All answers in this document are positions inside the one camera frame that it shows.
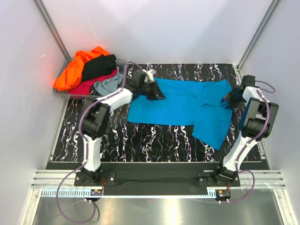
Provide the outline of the blue t shirt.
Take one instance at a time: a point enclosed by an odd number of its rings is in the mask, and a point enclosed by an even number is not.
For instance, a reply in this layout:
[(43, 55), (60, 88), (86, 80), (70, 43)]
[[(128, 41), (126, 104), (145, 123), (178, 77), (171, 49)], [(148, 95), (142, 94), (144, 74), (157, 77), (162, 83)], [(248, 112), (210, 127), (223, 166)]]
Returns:
[(223, 101), (232, 87), (227, 80), (196, 82), (156, 79), (164, 100), (139, 96), (129, 107), (127, 120), (132, 123), (193, 126), (192, 135), (220, 150), (229, 130), (232, 110)]

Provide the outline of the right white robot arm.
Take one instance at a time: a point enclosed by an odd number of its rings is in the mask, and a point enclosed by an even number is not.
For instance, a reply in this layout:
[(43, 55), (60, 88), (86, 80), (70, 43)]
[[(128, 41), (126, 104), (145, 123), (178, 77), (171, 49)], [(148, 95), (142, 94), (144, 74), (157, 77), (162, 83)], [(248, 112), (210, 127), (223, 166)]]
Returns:
[(263, 89), (257, 86), (245, 88), (239, 86), (227, 96), (228, 101), (233, 100), (234, 103), (244, 101), (247, 105), (239, 122), (239, 135), (233, 148), (210, 175), (210, 180), (217, 186), (224, 187), (238, 181), (244, 158), (272, 131), (279, 105), (268, 101), (262, 91)]

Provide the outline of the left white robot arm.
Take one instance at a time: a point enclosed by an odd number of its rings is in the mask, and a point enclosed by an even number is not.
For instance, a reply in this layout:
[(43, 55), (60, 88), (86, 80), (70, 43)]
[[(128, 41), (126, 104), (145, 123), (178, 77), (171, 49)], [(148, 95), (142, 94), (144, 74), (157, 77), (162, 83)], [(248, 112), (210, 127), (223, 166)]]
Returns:
[(79, 134), (83, 139), (84, 157), (76, 170), (75, 185), (79, 182), (87, 186), (103, 185), (100, 145), (108, 128), (111, 112), (131, 103), (140, 95), (148, 100), (164, 100), (165, 96), (154, 79), (156, 71), (137, 70), (129, 82), (123, 81), (121, 87), (111, 94), (86, 100), (79, 120)]

